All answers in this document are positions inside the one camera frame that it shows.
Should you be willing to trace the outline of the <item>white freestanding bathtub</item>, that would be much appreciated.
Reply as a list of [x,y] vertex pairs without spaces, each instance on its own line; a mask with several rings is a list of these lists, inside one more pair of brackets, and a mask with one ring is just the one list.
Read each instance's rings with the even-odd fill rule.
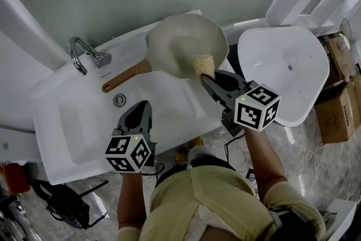
[[281,95],[276,122],[301,125],[329,76],[320,41],[302,27],[252,28],[239,37],[237,54],[246,80]]

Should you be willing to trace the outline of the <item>tan cardboard box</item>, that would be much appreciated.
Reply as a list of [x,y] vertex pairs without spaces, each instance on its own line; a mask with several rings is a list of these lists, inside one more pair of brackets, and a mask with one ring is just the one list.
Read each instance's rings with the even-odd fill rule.
[[324,48],[329,59],[329,76],[324,87],[348,83],[355,75],[355,62],[344,39],[340,36],[329,38]]

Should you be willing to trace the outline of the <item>red box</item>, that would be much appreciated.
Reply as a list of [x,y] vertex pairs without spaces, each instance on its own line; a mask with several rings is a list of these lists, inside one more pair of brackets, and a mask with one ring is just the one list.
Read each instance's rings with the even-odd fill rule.
[[0,189],[12,195],[22,194],[30,190],[27,176],[19,164],[0,164]]

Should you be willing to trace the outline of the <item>white ceramic sink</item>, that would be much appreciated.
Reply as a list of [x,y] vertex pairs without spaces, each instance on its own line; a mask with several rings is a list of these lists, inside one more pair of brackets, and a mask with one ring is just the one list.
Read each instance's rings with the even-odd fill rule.
[[[197,80],[153,71],[137,75],[108,93],[102,86],[146,57],[150,24],[116,37],[97,50],[112,55],[97,68],[82,55],[82,76],[67,64],[31,90],[34,126],[47,179],[53,185],[92,177],[112,170],[105,150],[120,117],[135,103],[152,106],[151,139],[160,154],[221,125],[221,107]],[[116,107],[116,94],[126,104]]]

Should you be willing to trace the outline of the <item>beige frying pan wooden handle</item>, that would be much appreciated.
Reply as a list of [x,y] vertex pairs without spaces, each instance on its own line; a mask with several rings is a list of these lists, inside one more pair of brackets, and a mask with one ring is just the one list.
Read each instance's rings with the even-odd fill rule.
[[220,26],[198,14],[169,16],[160,21],[148,38],[146,57],[102,86],[108,93],[132,77],[153,71],[179,79],[195,79],[194,62],[211,56],[214,68],[221,66],[229,53],[228,42]]

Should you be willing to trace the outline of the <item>white panel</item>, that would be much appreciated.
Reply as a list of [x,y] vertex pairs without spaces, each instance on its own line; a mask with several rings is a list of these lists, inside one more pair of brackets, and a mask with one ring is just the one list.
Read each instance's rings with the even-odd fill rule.
[[344,236],[353,221],[357,205],[357,201],[332,200],[326,209],[330,215],[325,222],[327,231],[323,241],[339,241]]

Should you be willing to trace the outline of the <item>pale yellow knit cardigan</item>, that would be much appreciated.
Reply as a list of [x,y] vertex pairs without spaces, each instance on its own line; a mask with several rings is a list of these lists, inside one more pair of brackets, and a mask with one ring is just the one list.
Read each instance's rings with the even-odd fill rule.
[[278,225],[276,209],[294,209],[317,241],[325,235],[319,211],[288,182],[273,185],[263,201],[238,172],[219,166],[198,166],[176,173],[153,191],[150,213],[143,227],[119,229],[117,241],[196,240],[201,232],[192,221],[199,205],[217,214],[229,233],[241,241],[269,241]]

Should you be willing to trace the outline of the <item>black device with screen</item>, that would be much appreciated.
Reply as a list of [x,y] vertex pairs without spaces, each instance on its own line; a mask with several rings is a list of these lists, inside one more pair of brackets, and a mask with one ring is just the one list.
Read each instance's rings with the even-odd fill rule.
[[254,170],[252,168],[248,169],[246,173],[246,179],[252,184],[254,188],[255,196],[257,199],[259,199],[257,181],[254,175]]

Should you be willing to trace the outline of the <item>person's left forearm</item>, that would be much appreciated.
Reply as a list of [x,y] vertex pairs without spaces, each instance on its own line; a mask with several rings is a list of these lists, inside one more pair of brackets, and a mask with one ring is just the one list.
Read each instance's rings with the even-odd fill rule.
[[147,218],[140,173],[125,173],[117,206],[118,228],[140,229]]

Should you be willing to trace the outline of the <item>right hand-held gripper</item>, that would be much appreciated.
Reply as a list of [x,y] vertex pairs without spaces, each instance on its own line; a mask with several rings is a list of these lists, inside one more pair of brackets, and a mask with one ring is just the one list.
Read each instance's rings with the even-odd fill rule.
[[232,136],[244,128],[261,132],[277,116],[281,95],[265,84],[246,82],[220,69],[215,70],[215,79],[202,74],[200,81],[213,100],[224,106],[221,122]]

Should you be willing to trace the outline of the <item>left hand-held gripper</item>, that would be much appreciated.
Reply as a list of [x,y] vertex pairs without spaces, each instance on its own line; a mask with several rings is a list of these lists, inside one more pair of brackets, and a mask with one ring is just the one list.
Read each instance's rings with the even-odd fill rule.
[[131,106],[119,119],[105,151],[113,170],[140,173],[145,166],[155,165],[155,142],[150,140],[152,106],[142,100]]

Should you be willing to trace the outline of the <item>person's white shoe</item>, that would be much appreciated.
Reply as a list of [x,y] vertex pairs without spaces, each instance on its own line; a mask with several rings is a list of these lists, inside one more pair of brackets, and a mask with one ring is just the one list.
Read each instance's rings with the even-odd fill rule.
[[188,153],[188,163],[191,167],[216,165],[216,156],[205,146],[195,146]]

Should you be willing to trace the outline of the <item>yellow sponge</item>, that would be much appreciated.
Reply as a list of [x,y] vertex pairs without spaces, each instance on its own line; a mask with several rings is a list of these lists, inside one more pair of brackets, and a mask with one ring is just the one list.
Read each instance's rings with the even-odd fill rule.
[[215,64],[212,55],[196,55],[193,59],[193,67],[198,79],[203,74],[215,78]]

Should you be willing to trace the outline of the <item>white lace undershirt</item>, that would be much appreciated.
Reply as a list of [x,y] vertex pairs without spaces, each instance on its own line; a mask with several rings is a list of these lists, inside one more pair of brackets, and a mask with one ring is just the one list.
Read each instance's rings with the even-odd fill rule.
[[227,230],[227,226],[223,220],[205,205],[198,206],[192,221],[195,223],[195,228],[197,228],[199,232],[202,232],[202,234],[208,227]]

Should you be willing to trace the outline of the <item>white paper sheet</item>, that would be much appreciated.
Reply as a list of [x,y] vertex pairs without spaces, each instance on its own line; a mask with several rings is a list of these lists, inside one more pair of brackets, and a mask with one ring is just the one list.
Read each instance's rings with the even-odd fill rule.
[[91,222],[102,216],[104,216],[104,218],[109,218],[107,209],[105,208],[102,199],[95,192],[87,194],[83,197],[83,200],[90,206],[89,215]]

